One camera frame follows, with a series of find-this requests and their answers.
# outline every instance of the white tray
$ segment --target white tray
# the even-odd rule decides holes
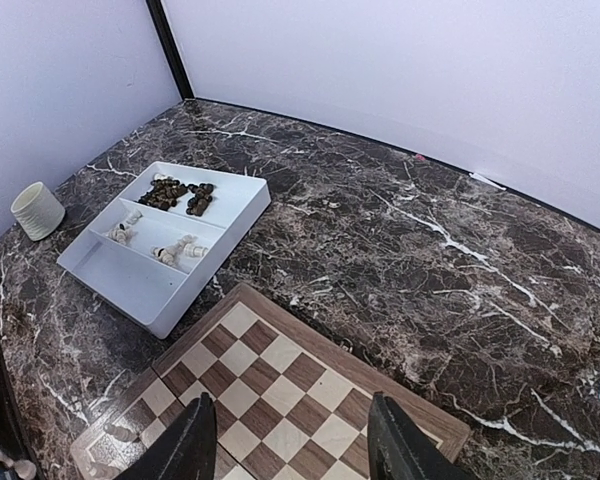
[[[136,203],[152,188],[156,173],[185,184],[211,183],[213,201],[201,217],[185,213],[191,193],[168,212]],[[270,202],[264,179],[155,162],[78,235],[58,264],[156,337],[165,338]],[[107,232],[134,210],[142,218],[133,225],[128,245],[109,239]],[[152,247],[173,245],[187,234],[198,238],[196,245],[209,248],[204,257],[180,255],[173,268],[151,255]]]

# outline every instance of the mug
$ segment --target mug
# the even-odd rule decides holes
[[[42,182],[25,188],[11,204],[11,213],[35,241],[49,236],[64,218],[62,204]]]

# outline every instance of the wooden chessboard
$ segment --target wooden chessboard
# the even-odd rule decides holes
[[[72,446],[91,462],[131,465],[182,411],[208,392],[218,423],[216,479],[360,480],[369,477],[367,415],[383,391],[450,460],[469,427],[330,343],[240,285],[178,340]],[[118,442],[113,423],[140,433]]]

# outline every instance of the wall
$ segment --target wall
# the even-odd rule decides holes
[[[355,132],[600,227],[600,0],[165,0],[196,94]]]
[[[0,234],[24,187],[56,187],[178,101],[144,1],[0,0]]]

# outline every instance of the marble countertop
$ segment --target marble countertop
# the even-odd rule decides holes
[[[165,341],[56,265],[156,160],[266,178],[272,204]],[[482,479],[600,469],[600,234],[435,162],[315,125],[179,104],[60,186],[67,217],[0,239],[5,360],[50,479],[69,446],[236,283],[474,431]]]

